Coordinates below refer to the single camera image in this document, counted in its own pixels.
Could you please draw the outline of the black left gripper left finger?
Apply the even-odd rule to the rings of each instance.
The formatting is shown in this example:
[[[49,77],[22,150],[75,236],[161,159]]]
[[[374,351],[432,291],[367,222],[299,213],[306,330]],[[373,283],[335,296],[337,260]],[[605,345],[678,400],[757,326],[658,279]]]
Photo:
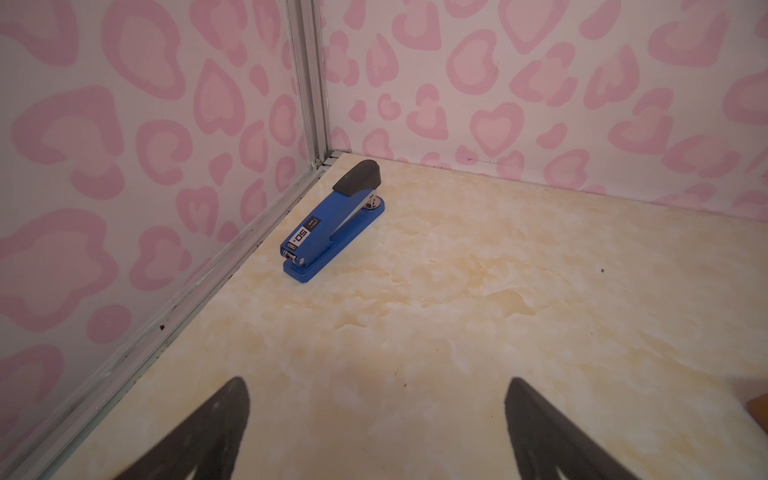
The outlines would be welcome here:
[[[247,385],[234,377],[117,477],[229,479],[249,413]]]

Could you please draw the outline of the wooden rack base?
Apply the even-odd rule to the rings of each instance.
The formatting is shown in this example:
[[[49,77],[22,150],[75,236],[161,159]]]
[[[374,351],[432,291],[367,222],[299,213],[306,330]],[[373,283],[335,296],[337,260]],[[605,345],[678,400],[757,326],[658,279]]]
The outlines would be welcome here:
[[[768,433],[768,394],[748,400],[745,409],[760,428]]]

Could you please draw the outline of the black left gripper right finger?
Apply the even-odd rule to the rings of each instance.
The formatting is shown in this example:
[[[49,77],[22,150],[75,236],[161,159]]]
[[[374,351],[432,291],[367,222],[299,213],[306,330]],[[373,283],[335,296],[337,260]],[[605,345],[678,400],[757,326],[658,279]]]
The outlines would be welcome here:
[[[522,479],[636,477],[524,379],[511,380],[504,407]]]

